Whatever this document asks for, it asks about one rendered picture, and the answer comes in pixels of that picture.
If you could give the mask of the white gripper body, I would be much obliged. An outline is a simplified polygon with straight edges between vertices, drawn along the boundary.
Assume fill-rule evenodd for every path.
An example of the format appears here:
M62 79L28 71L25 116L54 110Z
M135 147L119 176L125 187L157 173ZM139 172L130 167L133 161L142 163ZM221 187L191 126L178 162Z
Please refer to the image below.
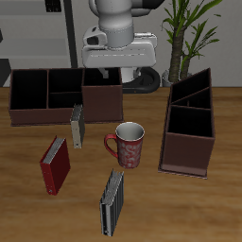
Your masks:
M87 68L150 67L156 63L157 37L152 33L135 33L134 40L121 49L105 45L86 45L82 49L83 65Z

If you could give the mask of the dark brown desk caddy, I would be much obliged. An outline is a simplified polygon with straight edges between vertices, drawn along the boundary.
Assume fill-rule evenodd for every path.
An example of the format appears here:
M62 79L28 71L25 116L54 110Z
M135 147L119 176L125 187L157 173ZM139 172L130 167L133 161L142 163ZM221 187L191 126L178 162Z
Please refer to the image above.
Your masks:
M171 85L158 171L206 179L215 139L208 68Z
M104 78L95 68L20 69L11 72L9 115L13 126L68 124L74 107L86 123L122 122L121 72Z

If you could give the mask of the beige and grey book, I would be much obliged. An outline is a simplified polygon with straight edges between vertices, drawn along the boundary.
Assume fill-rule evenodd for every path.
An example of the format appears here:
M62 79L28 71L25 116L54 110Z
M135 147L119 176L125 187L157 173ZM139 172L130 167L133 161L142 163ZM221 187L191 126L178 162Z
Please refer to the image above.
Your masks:
M76 104L70 119L74 148L82 148L85 134L84 112L81 104Z

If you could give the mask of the red book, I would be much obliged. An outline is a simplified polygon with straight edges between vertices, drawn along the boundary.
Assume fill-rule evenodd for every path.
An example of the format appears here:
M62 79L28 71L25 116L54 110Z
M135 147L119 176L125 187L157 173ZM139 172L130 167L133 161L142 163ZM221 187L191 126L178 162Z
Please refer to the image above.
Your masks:
M55 137L40 160L45 188L56 196L70 171L70 161L65 138Z

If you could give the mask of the black and grey striped book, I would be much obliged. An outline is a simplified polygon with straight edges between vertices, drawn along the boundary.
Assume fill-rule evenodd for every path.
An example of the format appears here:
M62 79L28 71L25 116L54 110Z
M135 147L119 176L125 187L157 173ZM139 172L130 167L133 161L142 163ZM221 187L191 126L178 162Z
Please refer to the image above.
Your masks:
M101 232L112 236L124 203L124 173L112 170L99 201Z

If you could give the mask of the green pot plant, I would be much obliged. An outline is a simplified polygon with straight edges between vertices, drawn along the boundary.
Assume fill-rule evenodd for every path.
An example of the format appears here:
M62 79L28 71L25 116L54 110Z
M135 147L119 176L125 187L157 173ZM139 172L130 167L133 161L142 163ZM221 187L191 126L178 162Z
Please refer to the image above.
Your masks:
M218 42L218 39L213 39L216 34L216 26L202 36L207 20L197 26L194 26L194 23L209 9L220 4L222 0L211 0L208 3L201 0L194 9L189 8L190 2L191 0L172 0L172 11L165 9L168 18L163 20L163 24L168 23L171 27L170 30L165 30L169 37L167 41L172 45L167 79L170 83L187 78L190 60L194 57L202 57L200 50L203 47Z

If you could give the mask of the red patterned mug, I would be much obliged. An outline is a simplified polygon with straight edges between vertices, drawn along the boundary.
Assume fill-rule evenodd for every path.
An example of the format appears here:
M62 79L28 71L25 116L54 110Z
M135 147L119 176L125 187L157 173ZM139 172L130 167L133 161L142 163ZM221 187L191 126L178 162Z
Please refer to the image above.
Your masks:
M116 128L115 134L105 136L104 146L122 167L133 169L140 163L144 136L145 130L141 125L134 122L125 122ZM117 151L109 147L108 141L110 139L116 142Z

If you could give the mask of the flat black base plate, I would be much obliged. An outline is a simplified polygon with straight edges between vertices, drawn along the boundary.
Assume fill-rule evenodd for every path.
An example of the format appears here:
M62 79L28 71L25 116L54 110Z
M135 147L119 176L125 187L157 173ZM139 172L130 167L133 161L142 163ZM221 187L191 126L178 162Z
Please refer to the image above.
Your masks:
M142 67L141 75L131 82L123 83L124 94L149 94L160 87L160 75L151 67Z

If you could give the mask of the dark grey upright post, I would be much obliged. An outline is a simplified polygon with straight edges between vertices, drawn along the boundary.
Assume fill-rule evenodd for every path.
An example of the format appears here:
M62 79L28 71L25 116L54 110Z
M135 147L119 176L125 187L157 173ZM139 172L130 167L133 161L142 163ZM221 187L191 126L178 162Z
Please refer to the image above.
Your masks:
M72 1L63 0L63 5L64 5L64 12L65 12L65 22L66 22L71 67L77 68L78 67L78 55L77 55L77 47L76 47Z

